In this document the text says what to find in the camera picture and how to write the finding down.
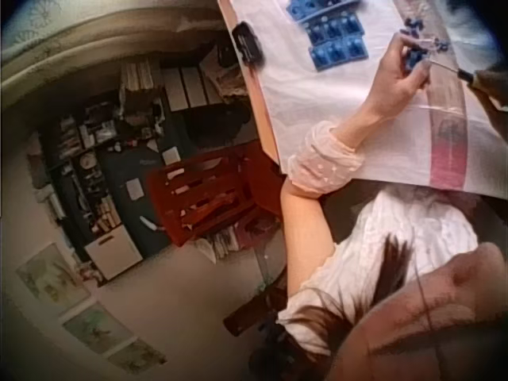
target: small blue part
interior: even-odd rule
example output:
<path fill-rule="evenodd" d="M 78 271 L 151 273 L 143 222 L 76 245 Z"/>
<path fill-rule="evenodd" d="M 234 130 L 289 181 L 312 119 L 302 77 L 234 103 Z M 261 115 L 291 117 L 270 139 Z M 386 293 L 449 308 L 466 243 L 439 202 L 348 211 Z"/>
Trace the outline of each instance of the small blue part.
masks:
<path fill-rule="evenodd" d="M 448 41 L 442 41 L 436 37 L 434 39 L 434 46 L 436 47 L 436 51 L 438 53 L 447 52 L 450 47 L 450 43 Z"/>
<path fill-rule="evenodd" d="M 412 48 L 406 54 L 405 69 L 407 73 L 411 73 L 418 62 L 429 57 L 429 52 L 421 49 Z"/>
<path fill-rule="evenodd" d="M 362 60 L 368 57 L 367 48 L 361 37 L 349 37 L 344 40 L 350 60 Z"/>
<path fill-rule="evenodd" d="M 410 17 L 408 17 L 404 21 L 404 26 L 406 27 L 406 29 L 400 29 L 400 32 L 406 34 L 407 36 L 412 36 L 414 38 L 420 38 L 419 32 L 421 32 L 424 28 L 422 19 L 420 18 L 413 19 Z"/>

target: desk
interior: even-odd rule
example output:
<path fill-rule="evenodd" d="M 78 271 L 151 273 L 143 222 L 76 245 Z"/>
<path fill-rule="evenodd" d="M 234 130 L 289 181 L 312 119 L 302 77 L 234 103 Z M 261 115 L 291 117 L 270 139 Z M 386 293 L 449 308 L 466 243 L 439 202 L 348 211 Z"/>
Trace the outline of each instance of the desk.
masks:
<path fill-rule="evenodd" d="M 231 6 L 231 0 L 218 0 L 218 3 L 221 8 L 225 24 L 231 33 L 233 28 L 238 24 L 237 14 Z M 263 147 L 264 153 L 278 164 L 279 153 L 277 151 L 277 144 L 275 143 L 275 136 L 271 127 L 270 115 L 268 114 L 267 106 L 263 98 L 263 92 L 261 91 L 260 81 L 257 78 L 256 71 L 245 66 L 243 62 L 241 62 L 240 57 L 239 61 L 245 80 L 245 86 L 247 87 L 248 96 L 251 99 L 252 112 L 254 113 L 254 118 L 256 119 L 257 132 L 260 136 L 261 147 Z"/>

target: red chair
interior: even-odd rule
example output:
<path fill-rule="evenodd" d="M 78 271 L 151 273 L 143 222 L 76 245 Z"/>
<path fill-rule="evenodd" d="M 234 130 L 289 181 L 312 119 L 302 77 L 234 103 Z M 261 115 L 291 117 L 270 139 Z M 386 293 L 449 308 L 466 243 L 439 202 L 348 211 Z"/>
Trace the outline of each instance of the red chair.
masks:
<path fill-rule="evenodd" d="M 148 175 L 150 198 L 177 246 L 223 229 L 243 216 L 261 215 L 252 212 L 258 200 L 261 208 L 280 215 L 282 184 L 282 176 L 273 171 L 258 141 L 208 152 Z"/>

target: black object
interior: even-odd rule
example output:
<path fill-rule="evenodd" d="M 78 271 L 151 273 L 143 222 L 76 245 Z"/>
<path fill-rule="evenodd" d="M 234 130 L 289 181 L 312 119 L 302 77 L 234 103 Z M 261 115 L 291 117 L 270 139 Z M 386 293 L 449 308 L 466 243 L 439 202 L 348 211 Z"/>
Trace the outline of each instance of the black object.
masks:
<path fill-rule="evenodd" d="M 463 81 L 466 81 L 468 84 L 472 85 L 475 81 L 475 75 L 470 73 L 469 71 L 465 71 L 462 69 L 459 69 L 457 71 L 457 76 L 459 79 L 462 79 Z"/>
<path fill-rule="evenodd" d="M 217 61 L 223 68 L 228 68 L 234 64 L 238 64 L 237 54 L 233 47 L 233 42 L 226 32 L 224 36 L 217 39 Z"/>
<path fill-rule="evenodd" d="M 242 60 L 246 65 L 260 65 L 264 61 L 260 42 L 254 35 L 252 28 L 245 21 L 238 24 L 231 32 Z"/>

